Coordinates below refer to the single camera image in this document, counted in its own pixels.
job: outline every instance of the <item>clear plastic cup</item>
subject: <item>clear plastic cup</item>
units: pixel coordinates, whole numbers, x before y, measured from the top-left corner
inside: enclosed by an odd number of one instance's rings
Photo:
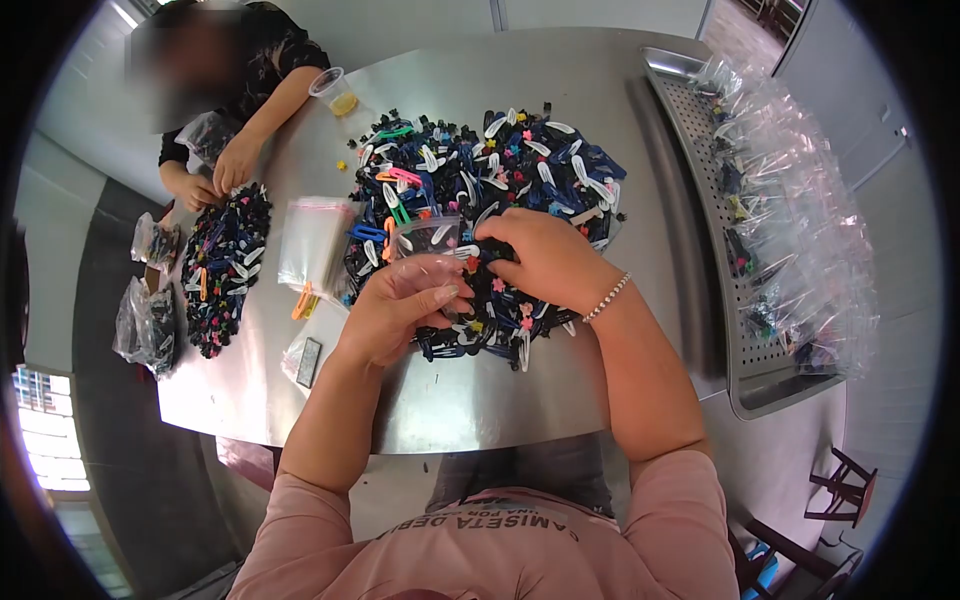
[[[310,84],[310,95],[320,98],[335,116],[341,117],[356,108],[357,97],[350,89],[343,67],[326,69]]]

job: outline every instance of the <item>perforated metal tray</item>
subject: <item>perforated metal tray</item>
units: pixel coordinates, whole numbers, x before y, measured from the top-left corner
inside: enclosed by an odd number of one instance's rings
[[[836,385],[840,377],[799,374],[779,340],[760,340],[744,327],[740,309],[747,305],[749,291],[732,275],[727,253],[724,230],[733,223],[733,211],[723,199],[720,174],[709,149],[710,106],[688,85],[703,63],[659,48],[643,48],[641,53],[647,79],[684,149],[707,217],[727,320],[727,391],[733,411],[741,419],[755,419]]]

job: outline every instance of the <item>silver bracelet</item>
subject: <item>silver bracelet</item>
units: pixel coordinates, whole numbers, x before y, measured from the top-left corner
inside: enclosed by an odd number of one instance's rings
[[[584,317],[584,323],[589,323],[594,317],[600,314],[601,310],[607,308],[607,304],[609,304],[616,297],[616,295],[620,293],[620,290],[623,289],[623,286],[627,285],[627,281],[630,281],[631,276],[632,275],[628,271],[627,274],[620,279],[620,282],[616,284],[616,287],[614,287],[613,290],[607,294],[607,297],[600,302],[600,305],[594,308],[590,314]]]

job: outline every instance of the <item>gray pants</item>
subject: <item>gray pants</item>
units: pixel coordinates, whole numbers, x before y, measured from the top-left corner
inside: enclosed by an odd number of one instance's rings
[[[549,493],[613,518],[599,432],[542,444],[445,454],[425,511],[463,502],[483,490],[510,487]]]

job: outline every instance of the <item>woman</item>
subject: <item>woman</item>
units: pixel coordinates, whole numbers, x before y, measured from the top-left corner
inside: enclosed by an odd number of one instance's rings
[[[577,482],[568,486],[572,497],[559,497],[520,481],[526,487],[467,488],[459,502],[354,542],[348,492],[370,454],[383,369],[406,351],[415,326],[449,326],[438,309],[468,311],[472,296],[455,279],[403,298],[395,263],[371,277],[321,369],[230,597],[736,598],[724,495],[700,406],[637,288],[627,283],[608,299],[624,273],[547,214],[510,208],[475,234],[513,245],[519,263],[496,260],[490,269],[522,291],[582,314],[604,302],[590,323],[613,436],[630,459],[626,529],[578,504],[591,494]],[[435,256],[406,260],[437,264]],[[463,267],[449,257],[445,265]],[[456,498],[447,484],[438,480],[439,494]]]
[[[150,68],[172,94],[174,112],[216,108],[242,126],[220,154],[212,180],[186,170],[189,153],[175,141],[179,129],[163,135],[160,179],[192,211],[216,203],[251,177],[263,143],[302,106],[310,83],[330,66],[307,32],[269,2],[224,8],[174,0],[137,29]]]

